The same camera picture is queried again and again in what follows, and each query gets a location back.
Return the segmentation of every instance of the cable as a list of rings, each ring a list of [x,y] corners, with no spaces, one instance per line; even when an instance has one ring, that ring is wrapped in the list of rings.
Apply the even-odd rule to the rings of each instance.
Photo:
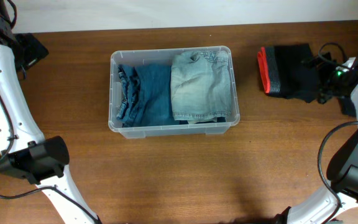
[[[347,126],[351,126],[351,125],[358,125],[358,121],[351,121],[351,122],[346,122],[343,124],[340,124],[338,126],[336,126],[334,129],[330,130],[330,132],[328,132],[328,134],[324,137],[323,141],[321,142],[320,145],[320,149],[318,151],[318,156],[317,156],[317,168],[318,168],[318,174],[320,175],[321,180],[323,181],[323,184],[326,186],[326,188],[336,197],[337,200],[337,204],[336,204],[336,208],[334,210],[334,212],[327,218],[325,219],[324,223],[329,222],[332,218],[334,218],[335,214],[337,214],[337,212],[339,211],[339,209],[342,207],[342,202],[341,199],[339,198],[338,194],[331,188],[331,186],[329,185],[327,179],[325,178],[324,174],[323,174],[323,169],[321,168],[321,158],[323,156],[323,150],[324,150],[324,146],[326,145],[328,139],[339,129],[341,128],[345,128]]]
[[[9,4],[13,8],[14,18],[11,22],[11,29],[13,29],[13,27],[15,27],[15,25],[16,25],[16,20],[17,20],[17,8],[16,8],[16,5],[12,2],[12,0],[6,0],[6,1],[9,2]]]
[[[326,59],[325,57],[323,57],[323,55],[321,54],[321,51],[322,51],[323,48],[325,48],[325,46],[327,46],[327,45],[334,45],[334,46],[338,47],[339,50],[341,50],[341,52],[342,52],[343,62],[345,63],[345,62],[347,61],[348,57],[347,57],[346,54],[345,54],[345,50],[342,48],[342,46],[340,46],[338,43],[335,43],[335,42],[325,43],[323,46],[321,46],[320,50],[318,50],[318,57],[319,57],[321,60],[323,60],[323,61],[325,61],[325,62],[327,62],[327,63],[330,63],[331,65],[335,65],[335,66],[337,66],[337,67],[342,67],[342,68],[346,68],[346,69],[348,69],[348,70],[352,70],[351,67],[342,65],[342,64],[340,64],[340,63],[334,62],[334,61],[332,61],[332,60],[328,60],[328,59]]]
[[[6,108],[6,105],[4,103],[4,101],[2,100],[2,97],[0,95],[0,105],[2,107],[2,110],[5,114],[5,117],[7,119],[8,122],[8,126],[9,126],[9,132],[11,133],[11,137],[8,138],[9,141],[9,145],[7,147],[7,149],[3,152],[3,155],[0,158],[0,162],[9,154],[9,152],[11,151],[12,147],[13,147],[13,142],[16,139],[15,138],[15,134],[14,134],[14,128],[13,128],[13,123],[12,123],[12,119],[9,116],[9,112]],[[89,211],[87,211],[87,209],[85,209],[82,205],[80,205],[78,202],[74,201],[73,199],[71,199],[70,197],[66,196],[65,194],[63,194],[61,191],[59,191],[56,186],[49,186],[49,187],[41,187],[39,189],[35,189],[35,190],[31,190],[28,192],[25,192],[23,194],[19,194],[19,195],[15,195],[15,196],[5,196],[5,195],[0,195],[0,199],[7,199],[7,200],[12,200],[12,199],[17,199],[17,198],[21,198],[21,197],[25,197],[28,195],[32,195],[34,193],[43,191],[43,190],[52,190],[56,193],[58,193],[60,196],[62,196],[63,198],[65,198],[66,200],[68,200],[69,202],[73,203],[74,205],[76,205],[78,208],[80,208],[83,212],[85,212],[91,219],[92,221],[94,221],[95,223],[98,223],[98,220],[95,219],[94,216],[92,216],[92,214],[90,214]]]

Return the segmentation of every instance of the dark blue jeans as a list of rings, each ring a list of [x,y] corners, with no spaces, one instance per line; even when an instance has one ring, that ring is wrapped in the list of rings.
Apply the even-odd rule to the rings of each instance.
[[[117,119],[123,122],[123,127],[180,124],[172,115],[171,66],[120,66],[124,71],[121,75],[124,97]]]

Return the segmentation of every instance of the blue jeans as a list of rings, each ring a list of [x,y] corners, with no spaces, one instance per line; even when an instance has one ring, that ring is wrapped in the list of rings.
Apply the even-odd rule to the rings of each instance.
[[[175,120],[194,122],[231,114],[229,56],[223,51],[189,51],[172,64],[171,101]]]
[[[124,78],[121,79],[122,91],[124,93],[127,90],[127,94],[123,94],[117,119],[123,122],[123,127],[179,124],[172,115],[171,67],[157,64],[135,68],[127,65],[122,67],[125,71],[122,74]]]

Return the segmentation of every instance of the brown wood surface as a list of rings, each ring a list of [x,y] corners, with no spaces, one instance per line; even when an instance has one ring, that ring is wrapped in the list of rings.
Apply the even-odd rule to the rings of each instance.
[[[339,42],[358,53],[358,21],[106,30],[37,34],[50,55],[21,82],[46,138],[60,135],[88,205],[104,223],[217,223],[270,218],[322,185],[319,145],[353,120],[336,100],[306,104],[264,95],[256,55],[261,46]],[[127,140],[108,128],[110,56],[117,50],[226,45],[232,51],[240,123],[226,134]],[[324,168],[355,130],[327,145]],[[0,193],[33,189],[0,175]],[[358,208],[339,216],[358,223]],[[0,223],[62,223],[44,194],[0,200]]]

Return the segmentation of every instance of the storage box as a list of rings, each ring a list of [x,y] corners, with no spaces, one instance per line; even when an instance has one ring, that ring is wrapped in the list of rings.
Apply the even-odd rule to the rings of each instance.
[[[229,70],[231,80],[231,116],[226,118],[225,123],[209,124],[180,124],[171,126],[149,126],[138,128],[122,128],[122,122],[116,116],[121,106],[122,85],[118,77],[118,65],[126,64],[131,66],[147,65],[158,63],[162,65],[172,65],[175,55],[189,50],[222,50],[229,55]],[[109,127],[112,131],[121,133],[125,138],[145,138],[147,136],[165,136],[173,134],[223,134],[231,126],[240,121],[240,111],[236,92],[236,82],[234,81],[234,70],[231,58],[231,51],[225,46],[217,47],[195,47],[187,49],[162,49],[162,50],[122,50],[111,55],[110,71],[110,105],[109,105]]]

